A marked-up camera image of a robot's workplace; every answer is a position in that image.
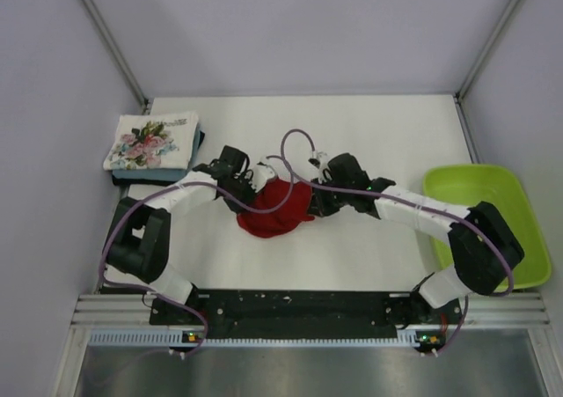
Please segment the red t shirt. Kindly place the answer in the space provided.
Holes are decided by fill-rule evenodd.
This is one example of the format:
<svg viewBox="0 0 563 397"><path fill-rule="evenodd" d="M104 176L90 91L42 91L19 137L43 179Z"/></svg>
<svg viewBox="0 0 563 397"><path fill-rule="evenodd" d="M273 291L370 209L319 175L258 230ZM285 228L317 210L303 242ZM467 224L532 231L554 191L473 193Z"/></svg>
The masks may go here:
<svg viewBox="0 0 563 397"><path fill-rule="evenodd" d="M285 198L290 185L290 182L280 179L268 183L252 206L257 210L272 209ZM279 209L265 214L243 212L237 215L238 226L261 239L287 234L295 230L301 223L315 219L308 213L311 198L310 186L302 182L293 183L289 199Z"/></svg>

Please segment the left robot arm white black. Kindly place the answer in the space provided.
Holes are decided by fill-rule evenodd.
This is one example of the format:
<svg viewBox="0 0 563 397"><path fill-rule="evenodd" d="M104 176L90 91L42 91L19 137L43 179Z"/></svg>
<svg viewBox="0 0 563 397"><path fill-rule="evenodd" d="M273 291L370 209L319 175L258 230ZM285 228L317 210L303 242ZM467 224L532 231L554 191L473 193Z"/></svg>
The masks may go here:
<svg viewBox="0 0 563 397"><path fill-rule="evenodd" d="M219 158L198 164L172 186L147 202L126 197L114 213L105 244L105 263L170 299L169 313L180 323L199 315L195 286L169 262L172 221L217 199L222 191L230 210L240 213L276 178L265 160L250 167L248 156L224 146Z"/></svg>

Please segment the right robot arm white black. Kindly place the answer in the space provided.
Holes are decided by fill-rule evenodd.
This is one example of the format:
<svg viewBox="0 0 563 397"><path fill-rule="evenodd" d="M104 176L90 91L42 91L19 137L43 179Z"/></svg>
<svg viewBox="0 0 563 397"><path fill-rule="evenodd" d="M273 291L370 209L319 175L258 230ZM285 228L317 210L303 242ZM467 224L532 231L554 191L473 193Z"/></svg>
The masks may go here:
<svg viewBox="0 0 563 397"><path fill-rule="evenodd" d="M418 295L410 309L416 320L429 323L444 305L471 293L500 296L514 289L513 270L524 251L490 202L465 207L419 195L384 177L371 179L349 153L330 158L313 151L309 161L318 170L311 182L313 216L329 217L348 206L427 234L450 248L451 263L414 289Z"/></svg>

